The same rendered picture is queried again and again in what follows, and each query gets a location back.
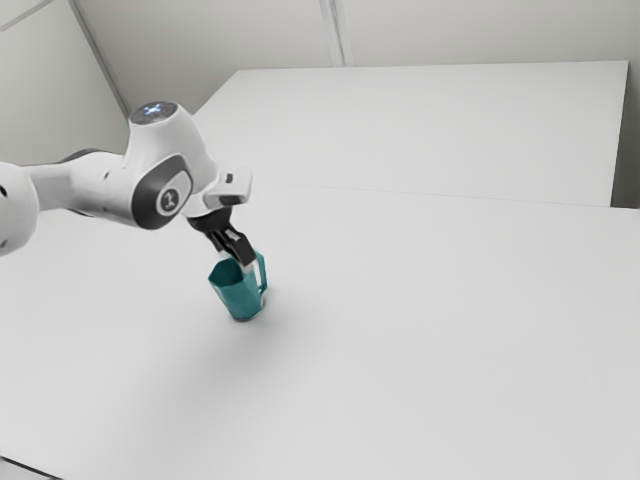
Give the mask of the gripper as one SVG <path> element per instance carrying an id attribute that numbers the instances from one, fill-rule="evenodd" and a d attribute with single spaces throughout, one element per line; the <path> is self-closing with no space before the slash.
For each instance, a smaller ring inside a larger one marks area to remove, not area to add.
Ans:
<path id="1" fill-rule="evenodd" d="M 222 259 L 234 258 L 241 266 L 254 262 L 254 248 L 246 235 L 231 226 L 233 207 L 226 206 L 200 217 L 188 217 L 188 224 L 196 231 L 207 234 Z M 221 241 L 215 232 L 222 231 Z"/>

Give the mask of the teal faceted mug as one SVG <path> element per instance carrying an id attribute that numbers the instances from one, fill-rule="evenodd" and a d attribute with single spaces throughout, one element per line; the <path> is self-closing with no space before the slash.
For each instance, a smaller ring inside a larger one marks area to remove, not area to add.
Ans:
<path id="1" fill-rule="evenodd" d="M 268 280 L 261 253 L 247 270 L 231 257 L 218 261 L 208 281 L 234 320 L 249 321 L 262 311 Z"/>

